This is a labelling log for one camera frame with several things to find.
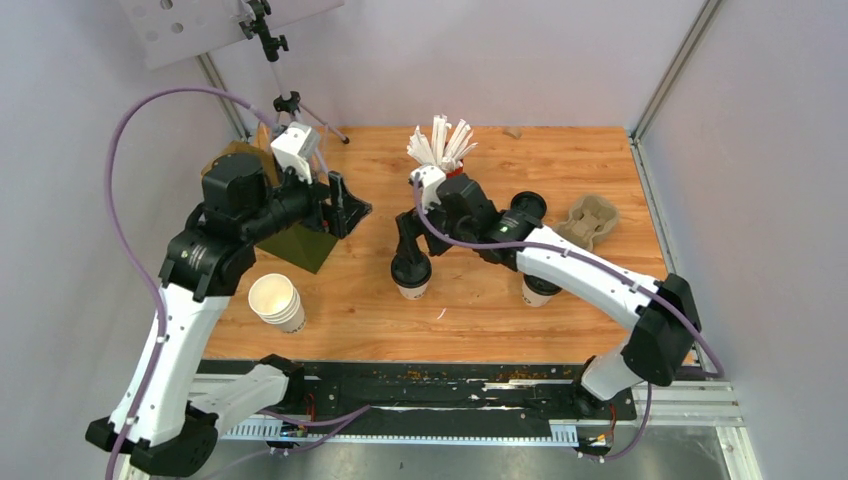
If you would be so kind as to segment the green paper bag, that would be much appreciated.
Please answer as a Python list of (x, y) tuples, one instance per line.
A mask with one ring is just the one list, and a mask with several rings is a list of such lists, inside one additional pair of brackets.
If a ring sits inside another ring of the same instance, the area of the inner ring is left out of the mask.
[[(250, 154), (257, 156), (269, 178), (269, 184), (278, 187), (282, 182), (282, 170), (273, 155), (266, 150), (241, 141), (231, 141), (213, 160), (201, 170), (205, 176), (226, 155)], [(301, 269), (317, 274), (334, 247), (337, 239), (325, 232), (315, 232), (301, 224), (277, 233), (260, 242), (257, 247), (274, 257), (285, 260)]]

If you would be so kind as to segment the stack of white cups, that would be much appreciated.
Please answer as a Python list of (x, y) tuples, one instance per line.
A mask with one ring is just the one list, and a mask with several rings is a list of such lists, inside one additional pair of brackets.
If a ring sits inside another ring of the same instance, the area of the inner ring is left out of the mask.
[(282, 274), (272, 273), (259, 278), (248, 291), (250, 309), (266, 324), (284, 333), (301, 331), (307, 322), (299, 291)]

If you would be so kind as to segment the white paper coffee cup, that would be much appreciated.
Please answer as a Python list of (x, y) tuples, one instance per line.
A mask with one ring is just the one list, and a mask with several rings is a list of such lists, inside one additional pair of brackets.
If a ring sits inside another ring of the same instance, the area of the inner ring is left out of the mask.
[(546, 305), (556, 295), (554, 295), (554, 296), (541, 296), (541, 295), (534, 294), (532, 291), (530, 291), (524, 285), (524, 282), (523, 282), (522, 296), (523, 296), (524, 302), (528, 306), (537, 308), (537, 307), (542, 307), (542, 306)]

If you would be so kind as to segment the cardboard cup carrier tray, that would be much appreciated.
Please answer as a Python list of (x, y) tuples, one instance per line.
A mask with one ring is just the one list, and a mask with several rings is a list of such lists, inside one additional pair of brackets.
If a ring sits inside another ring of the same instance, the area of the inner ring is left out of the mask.
[(554, 231), (572, 244), (592, 252), (604, 242), (616, 227), (620, 213), (603, 196), (585, 194), (568, 211), (565, 221), (557, 223)]

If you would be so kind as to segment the black coffee cup lid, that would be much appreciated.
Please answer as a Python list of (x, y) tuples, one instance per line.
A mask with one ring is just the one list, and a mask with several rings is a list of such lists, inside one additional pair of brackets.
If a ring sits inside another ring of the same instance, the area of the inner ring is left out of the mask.
[(523, 282), (530, 291), (541, 296), (554, 296), (562, 291), (561, 287), (532, 275), (524, 275)]

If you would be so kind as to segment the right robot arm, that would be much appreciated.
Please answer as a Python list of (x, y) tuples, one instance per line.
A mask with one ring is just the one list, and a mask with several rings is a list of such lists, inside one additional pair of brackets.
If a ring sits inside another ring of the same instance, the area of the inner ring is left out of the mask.
[(630, 334), (586, 362), (570, 392), (584, 417), (601, 414), (622, 390), (642, 382), (668, 386), (681, 371), (701, 332), (685, 279), (633, 272), (566, 240), (543, 223), (547, 204), (535, 192), (520, 192), (499, 210), (465, 174), (447, 177), (436, 167), (420, 167), (409, 183), (414, 206), (396, 218), (399, 243), (390, 265), (405, 298), (422, 297), (432, 257), (457, 246), (522, 274), (529, 303), (567, 292), (593, 305)]

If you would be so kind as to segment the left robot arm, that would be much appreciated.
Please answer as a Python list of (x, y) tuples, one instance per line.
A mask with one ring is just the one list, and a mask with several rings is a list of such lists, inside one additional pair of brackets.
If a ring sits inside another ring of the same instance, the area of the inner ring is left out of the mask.
[(216, 159), (202, 176), (203, 199), (168, 244), (136, 372), (114, 411), (89, 424), (89, 443), (127, 455), (148, 475), (188, 477), (248, 417), (304, 405), (303, 366), (275, 354), (210, 394), (189, 395), (210, 335), (255, 263), (256, 245), (299, 224), (345, 238), (372, 210), (338, 172), (324, 183), (300, 178), (291, 166), (279, 174), (273, 185), (259, 156), (235, 153)]

